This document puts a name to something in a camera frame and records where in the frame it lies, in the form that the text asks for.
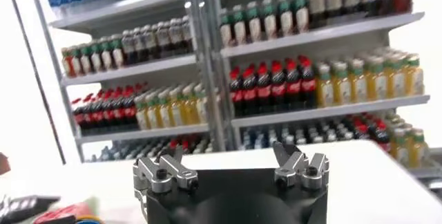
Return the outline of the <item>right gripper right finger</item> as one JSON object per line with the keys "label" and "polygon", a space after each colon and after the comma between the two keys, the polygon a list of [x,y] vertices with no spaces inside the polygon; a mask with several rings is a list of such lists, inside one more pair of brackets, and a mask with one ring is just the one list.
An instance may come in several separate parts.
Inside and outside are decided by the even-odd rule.
{"label": "right gripper right finger", "polygon": [[279,167],[274,170],[273,180],[280,189],[300,185],[304,189],[319,190],[329,183],[329,159],[323,153],[308,158],[295,145],[281,142],[272,144]]}

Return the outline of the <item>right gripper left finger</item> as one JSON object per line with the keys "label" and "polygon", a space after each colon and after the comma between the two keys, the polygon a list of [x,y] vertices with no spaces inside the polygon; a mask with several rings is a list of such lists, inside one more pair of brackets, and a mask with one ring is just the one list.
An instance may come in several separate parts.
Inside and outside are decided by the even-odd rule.
{"label": "right gripper left finger", "polygon": [[138,158],[133,164],[134,190],[145,194],[148,190],[155,194],[165,194],[172,190],[175,183],[179,189],[193,192],[199,187],[196,170],[185,167],[182,163],[182,146],[163,151],[152,159]]}

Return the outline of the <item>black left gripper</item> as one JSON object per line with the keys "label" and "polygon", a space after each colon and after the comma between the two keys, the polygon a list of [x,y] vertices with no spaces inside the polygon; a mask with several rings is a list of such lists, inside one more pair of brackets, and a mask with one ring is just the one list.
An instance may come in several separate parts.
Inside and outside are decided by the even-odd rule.
{"label": "black left gripper", "polygon": [[1,224],[19,223],[47,211],[58,196],[5,197],[1,200]]}

